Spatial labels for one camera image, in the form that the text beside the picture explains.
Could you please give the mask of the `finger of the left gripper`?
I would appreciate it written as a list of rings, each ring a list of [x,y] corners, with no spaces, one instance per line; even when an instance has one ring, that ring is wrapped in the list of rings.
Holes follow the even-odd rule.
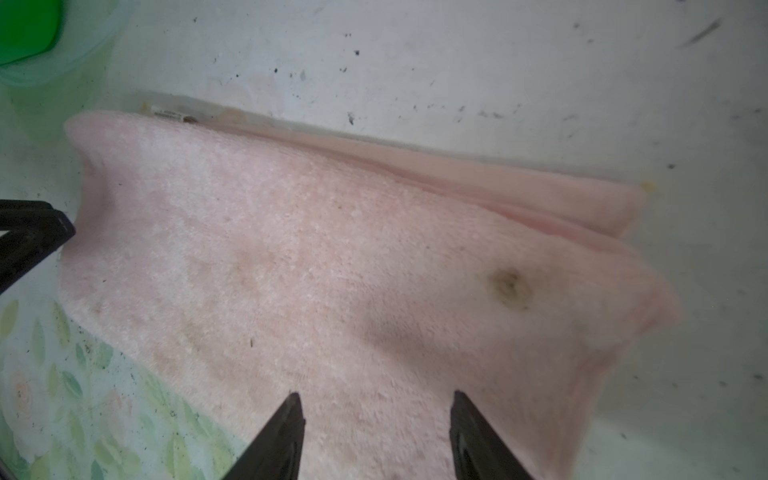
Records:
[[[66,214],[37,200],[1,200],[1,292],[76,234]]]

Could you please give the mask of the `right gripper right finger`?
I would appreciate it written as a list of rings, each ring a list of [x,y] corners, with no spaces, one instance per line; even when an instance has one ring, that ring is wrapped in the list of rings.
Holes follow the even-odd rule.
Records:
[[[533,480],[466,393],[456,390],[450,443],[457,480]]]

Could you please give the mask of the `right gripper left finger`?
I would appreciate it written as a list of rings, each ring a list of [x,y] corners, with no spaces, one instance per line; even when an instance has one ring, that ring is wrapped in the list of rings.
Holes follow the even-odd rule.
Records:
[[[223,480],[297,480],[305,425],[301,397],[291,392]]]

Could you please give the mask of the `pink towel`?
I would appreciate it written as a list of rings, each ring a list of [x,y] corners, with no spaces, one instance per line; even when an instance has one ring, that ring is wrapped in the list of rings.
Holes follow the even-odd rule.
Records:
[[[681,316],[605,241],[314,151],[118,112],[65,132],[67,313],[243,439],[298,393],[306,479],[451,477],[456,391],[565,479],[607,374]]]

